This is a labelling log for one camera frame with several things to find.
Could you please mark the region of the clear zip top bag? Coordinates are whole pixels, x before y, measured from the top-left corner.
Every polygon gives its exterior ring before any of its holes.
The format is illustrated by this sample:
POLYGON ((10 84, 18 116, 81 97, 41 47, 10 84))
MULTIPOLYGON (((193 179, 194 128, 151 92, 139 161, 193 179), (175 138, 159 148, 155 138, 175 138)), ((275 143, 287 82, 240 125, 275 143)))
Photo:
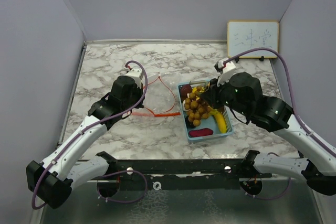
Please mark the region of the clear zip top bag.
POLYGON ((177 105, 178 77, 172 72, 153 72, 148 81, 144 108, 133 110, 132 115, 155 118, 181 115, 177 105))

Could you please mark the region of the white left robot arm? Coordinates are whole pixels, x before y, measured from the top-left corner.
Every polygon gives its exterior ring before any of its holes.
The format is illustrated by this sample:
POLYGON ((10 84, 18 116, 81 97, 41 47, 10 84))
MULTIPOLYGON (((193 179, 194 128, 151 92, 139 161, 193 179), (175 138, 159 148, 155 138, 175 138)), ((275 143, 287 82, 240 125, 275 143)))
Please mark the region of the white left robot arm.
POLYGON ((130 169, 116 170, 116 160, 105 152, 76 165, 82 154, 117 122, 127 118, 132 110, 142 108, 147 91, 145 73, 128 72, 119 76, 111 91, 95 102, 79 127, 55 151, 41 162, 31 161, 26 167, 31 206, 60 207, 78 186, 94 178, 110 179, 130 169))

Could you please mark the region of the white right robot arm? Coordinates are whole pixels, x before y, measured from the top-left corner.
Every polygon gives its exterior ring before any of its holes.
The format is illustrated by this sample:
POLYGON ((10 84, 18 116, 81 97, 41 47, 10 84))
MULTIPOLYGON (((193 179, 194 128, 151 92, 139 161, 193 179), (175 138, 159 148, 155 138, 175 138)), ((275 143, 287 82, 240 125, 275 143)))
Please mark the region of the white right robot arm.
POLYGON ((249 151, 241 164, 246 177, 287 176, 304 180, 323 195, 335 195, 335 148, 315 136, 285 101, 264 95, 259 79, 246 72, 234 74, 221 85, 212 79, 201 99, 213 109, 226 106, 232 114, 245 116, 247 123, 282 137, 303 154, 302 158, 285 158, 249 151))

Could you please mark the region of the brown longan bunch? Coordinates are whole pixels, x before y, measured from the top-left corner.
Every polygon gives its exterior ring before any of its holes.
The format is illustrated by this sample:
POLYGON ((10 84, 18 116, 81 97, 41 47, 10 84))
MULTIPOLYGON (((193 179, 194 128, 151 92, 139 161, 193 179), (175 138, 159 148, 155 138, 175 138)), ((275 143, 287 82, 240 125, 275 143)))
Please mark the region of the brown longan bunch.
POLYGON ((193 121, 195 127, 200 126, 203 120, 209 118, 211 109, 201 98, 201 94, 204 91, 204 86, 193 87, 192 93, 189 93, 182 103, 185 116, 189 116, 189 120, 193 121))

